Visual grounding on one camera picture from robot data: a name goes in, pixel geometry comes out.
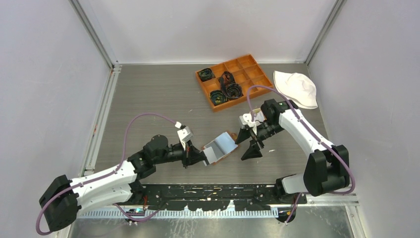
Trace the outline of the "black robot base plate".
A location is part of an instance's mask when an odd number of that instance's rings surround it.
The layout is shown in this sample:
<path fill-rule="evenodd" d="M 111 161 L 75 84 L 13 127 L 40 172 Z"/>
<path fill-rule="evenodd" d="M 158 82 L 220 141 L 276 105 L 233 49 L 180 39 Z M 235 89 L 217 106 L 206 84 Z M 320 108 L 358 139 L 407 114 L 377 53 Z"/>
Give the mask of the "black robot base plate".
<path fill-rule="evenodd" d="M 139 205 L 149 211 L 236 212 L 273 211 L 280 222 L 293 221 L 305 194 L 286 194 L 278 184 L 147 184 L 120 205 Z"/>

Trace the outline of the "beige oval card tray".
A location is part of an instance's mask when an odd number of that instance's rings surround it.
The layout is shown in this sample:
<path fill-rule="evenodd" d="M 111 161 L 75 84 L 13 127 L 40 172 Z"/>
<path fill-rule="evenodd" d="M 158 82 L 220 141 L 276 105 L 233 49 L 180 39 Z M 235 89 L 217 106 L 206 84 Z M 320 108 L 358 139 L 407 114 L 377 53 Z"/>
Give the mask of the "beige oval card tray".
<path fill-rule="evenodd" d="M 261 109 L 255 109 L 253 110 L 254 113 L 254 121 L 257 122 L 264 122 L 266 120 L 263 112 L 261 111 Z"/>

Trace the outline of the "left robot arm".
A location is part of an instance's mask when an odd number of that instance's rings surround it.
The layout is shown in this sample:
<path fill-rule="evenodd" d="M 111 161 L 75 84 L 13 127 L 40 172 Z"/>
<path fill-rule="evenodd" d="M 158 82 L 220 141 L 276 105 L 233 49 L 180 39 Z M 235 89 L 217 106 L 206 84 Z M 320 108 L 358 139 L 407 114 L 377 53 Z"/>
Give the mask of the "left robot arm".
<path fill-rule="evenodd" d="M 156 135 L 120 165 L 80 178 L 56 177 L 39 199 L 37 233 L 64 229 L 77 217 L 103 206 L 140 204 L 145 197 L 140 180 L 155 173 L 158 164 L 176 161 L 186 168 L 207 157 L 191 141 L 169 144 L 165 136 Z"/>

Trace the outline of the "brown leather card holder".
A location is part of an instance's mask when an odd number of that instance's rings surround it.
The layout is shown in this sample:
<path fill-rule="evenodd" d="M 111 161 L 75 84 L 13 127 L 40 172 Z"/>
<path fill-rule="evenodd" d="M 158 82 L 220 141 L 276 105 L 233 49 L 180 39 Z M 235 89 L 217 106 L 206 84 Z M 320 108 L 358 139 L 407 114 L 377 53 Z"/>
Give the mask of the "brown leather card holder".
<path fill-rule="evenodd" d="M 235 144 L 237 137 L 236 133 L 226 131 L 205 144 L 203 152 L 207 159 L 204 160 L 204 165 L 215 165 L 235 151 L 239 147 Z"/>

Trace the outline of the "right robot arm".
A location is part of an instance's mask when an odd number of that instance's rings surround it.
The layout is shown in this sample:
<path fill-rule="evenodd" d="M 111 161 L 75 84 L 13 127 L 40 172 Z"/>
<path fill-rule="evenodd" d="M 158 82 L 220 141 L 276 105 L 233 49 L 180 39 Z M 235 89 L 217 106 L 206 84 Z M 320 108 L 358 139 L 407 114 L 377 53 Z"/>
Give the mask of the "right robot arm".
<path fill-rule="evenodd" d="M 240 144 L 250 141 L 250 146 L 241 159 L 262 157 L 263 141 L 282 132 L 288 132 L 307 157 L 304 172 L 276 180 L 275 197 L 286 204 L 295 193 L 319 196 L 337 193 L 351 183 L 349 152 L 344 145 L 334 145 L 318 133 L 305 119 L 298 106 L 289 100 L 277 102 L 266 100 L 260 108 L 262 121 L 252 113 L 239 117 L 241 129 L 235 141 Z"/>

